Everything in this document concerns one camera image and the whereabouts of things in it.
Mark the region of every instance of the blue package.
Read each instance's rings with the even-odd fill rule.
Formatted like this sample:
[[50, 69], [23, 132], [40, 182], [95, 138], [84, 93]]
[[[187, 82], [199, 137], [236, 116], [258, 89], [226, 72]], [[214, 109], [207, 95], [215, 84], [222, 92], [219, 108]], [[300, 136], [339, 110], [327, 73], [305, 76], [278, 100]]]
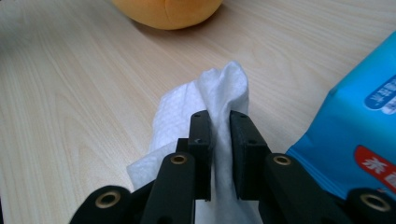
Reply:
[[396, 32], [330, 90], [287, 154], [340, 198], [371, 188], [396, 199]]

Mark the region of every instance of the orange ball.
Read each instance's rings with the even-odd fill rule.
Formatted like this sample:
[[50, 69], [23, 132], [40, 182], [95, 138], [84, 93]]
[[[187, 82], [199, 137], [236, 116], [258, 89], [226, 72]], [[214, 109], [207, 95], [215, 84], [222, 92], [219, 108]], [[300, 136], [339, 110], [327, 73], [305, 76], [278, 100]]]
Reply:
[[176, 30], [209, 18], [222, 0], [113, 0], [126, 16], [157, 29]]

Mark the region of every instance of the wet wipe package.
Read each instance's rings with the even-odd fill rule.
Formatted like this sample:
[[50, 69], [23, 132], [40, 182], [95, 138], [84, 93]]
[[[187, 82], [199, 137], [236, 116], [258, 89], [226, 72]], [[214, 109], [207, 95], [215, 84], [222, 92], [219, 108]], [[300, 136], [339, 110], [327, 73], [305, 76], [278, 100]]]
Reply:
[[396, 32], [329, 92], [287, 154], [340, 198], [371, 188], [396, 199]]

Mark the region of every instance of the table surface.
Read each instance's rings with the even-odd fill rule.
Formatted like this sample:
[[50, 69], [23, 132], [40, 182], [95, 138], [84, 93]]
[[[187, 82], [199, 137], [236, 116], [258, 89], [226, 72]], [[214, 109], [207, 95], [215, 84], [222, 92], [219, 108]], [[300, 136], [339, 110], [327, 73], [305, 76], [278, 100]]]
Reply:
[[162, 31], [110, 0], [0, 1], [0, 197], [6, 223], [67, 223], [105, 185], [133, 190], [161, 96], [240, 62], [249, 115], [276, 152], [396, 30], [393, 0], [224, 0]]

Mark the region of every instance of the red label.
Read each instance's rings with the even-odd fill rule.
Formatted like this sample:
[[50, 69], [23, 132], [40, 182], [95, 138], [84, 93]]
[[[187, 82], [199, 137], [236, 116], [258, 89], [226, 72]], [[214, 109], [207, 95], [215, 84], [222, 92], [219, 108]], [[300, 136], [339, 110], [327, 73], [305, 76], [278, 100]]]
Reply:
[[359, 167], [396, 193], [396, 166], [364, 146], [358, 146], [355, 160]]

